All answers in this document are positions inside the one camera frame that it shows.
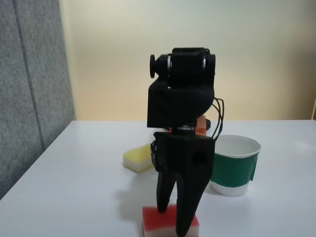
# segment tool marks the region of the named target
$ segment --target black wire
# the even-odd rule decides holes
[[[216,100],[216,102],[217,102],[217,105],[218,105],[218,108],[214,105],[214,104],[212,104],[212,106],[217,110],[217,112],[218,112],[218,120],[217,120],[217,125],[216,125],[216,128],[215,128],[215,130],[214,130],[214,133],[213,133],[213,135],[212,135],[212,138],[214,137],[214,135],[216,134],[216,132],[217,132],[217,129],[218,129],[218,126],[219,126],[219,124],[220,124],[220,119],[221,119],[221,115],[222,115],[222,111],[221,111],[221,105],[219,104],[219,102]]]
[[[217,121],[216,128],[215,128],[215,130],[214,130],[214,133],[213,133],[213,135],[212,135],[212,138],[214,138],[214,135],[216,134],[217,129],[218,129],[218,126],[219,126],[219,130],[218,130],[217,136],[216,136],[216,138],[214,138],[214,140],[216,141],[216,140],[218,139],[219,135],[222,133],[222,130],[223,130],[223,120],[224,120],[224,109],[225,109],[225,108],[224,108],[224,100],[218,99],[218,98],[214,98],[214,99],[215,99],[215,101],[217,102],[218,108],[217,108],[214,104],[212,104],[212,106],[213,106],[213,107],[217,110],[217,112],[218,112],[218,121]],[[223,114],[222,114],[221,105],[220,105],[219,101],[222,102]]]
[[[218,99],[218,98],[215,98],[216,102],[219,104],[218,101],[221,101],[222,102],[222,106],[223,106],[223,114],[221,115],[221,125],[220,125],[220,128],[219,128],[219,131],[218,131],[218,134],[217,134],[217,137],[214,139],[215,141],[218,139],[219,135],[222,133],[222,130],[223,130],[223,120],[224,120],[224,112],[225,112],[225,105],[224,105],[224,100],[222,99]]]

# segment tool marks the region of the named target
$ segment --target gray partition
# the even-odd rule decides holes
[[[75,118],[58,0],[0,0],[0,198]]]

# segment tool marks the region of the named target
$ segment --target green paper cup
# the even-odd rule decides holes
[[[212,188],[224,196],[244,195],[253,179],[260,150],[261,145],[251,138],[219,136],[215,144]]]

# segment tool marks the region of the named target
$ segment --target orange sponge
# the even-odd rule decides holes
[[[196,134],[206,136],[206,118],[205,115],[197,119]]]

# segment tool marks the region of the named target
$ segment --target sponge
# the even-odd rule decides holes
[[[197,119],[196,134],[206,136],[206,118],[205,115]]]
[[[177,237],[176,216],[176,205],[168,206],[164,213],[159,213],[156,206],[143,206],[144,237]],[[198,219],[194,216],[186,237],[198,237],[198,229]]]
[[[153,167],[150,144],[124,153],[123,166],[138,174]]]

